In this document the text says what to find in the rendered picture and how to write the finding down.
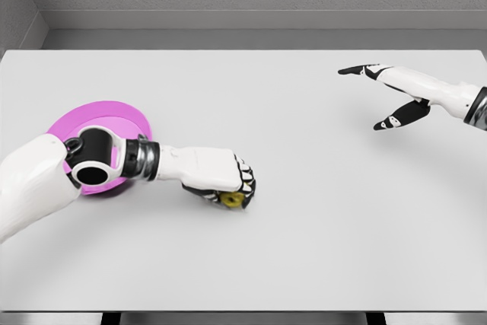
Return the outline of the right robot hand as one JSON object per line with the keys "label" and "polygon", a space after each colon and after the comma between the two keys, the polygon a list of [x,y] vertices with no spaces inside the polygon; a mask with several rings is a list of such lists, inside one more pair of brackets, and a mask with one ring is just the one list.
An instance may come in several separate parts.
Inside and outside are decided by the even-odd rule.
{"label": "right robot hand", "polygon": [[422,90],[419,77],[407,75],[405,70],[382,64],[356,65],[338,70],[339,75],[365,75],[379,81],[393,90],[408,94],[412,101],[401,106],[380,122],[377,122],[374,131],[396,129],[407,126],[424,117],[431,110],[430,100]]}

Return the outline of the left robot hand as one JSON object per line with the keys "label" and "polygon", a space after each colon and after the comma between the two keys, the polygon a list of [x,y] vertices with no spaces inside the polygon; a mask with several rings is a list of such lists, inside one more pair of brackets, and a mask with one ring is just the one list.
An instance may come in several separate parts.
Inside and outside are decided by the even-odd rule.
{"label": "left robot hand", "polygon": [[219,193],[240,192],[245,195],[242,209],[250,204],[256,191],[256,178],[250,165],[232,150],[188,147],[181,152],[186,168],[182,187],[186,191],[223,207]]}

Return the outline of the yellow apple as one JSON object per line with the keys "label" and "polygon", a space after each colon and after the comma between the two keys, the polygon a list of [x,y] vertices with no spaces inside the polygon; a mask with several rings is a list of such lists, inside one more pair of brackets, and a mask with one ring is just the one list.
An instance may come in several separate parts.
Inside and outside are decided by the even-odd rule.
{"label": "yellow apple", "polygon": [[218,198],[220,203],[229,209],[242,209],[245,195],[240,192],[221,192]]}

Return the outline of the pink plate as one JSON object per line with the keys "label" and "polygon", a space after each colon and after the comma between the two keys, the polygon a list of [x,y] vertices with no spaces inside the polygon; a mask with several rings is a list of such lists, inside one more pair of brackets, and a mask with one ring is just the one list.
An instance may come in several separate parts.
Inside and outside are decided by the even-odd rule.
{"label": "pink plate", "polygon": [[[81,105],[58,118],[46,133],[62,140],[78,137],[87,126],[102,126],[114,132],[120,138],[137,139],[144,135],[152,140],[152,131],[145,115],[135,107],[119,101],[102,100]],[[114,189],[126,181],[125,177],[100,186],[81,185],[83,196],[94,195]]]}

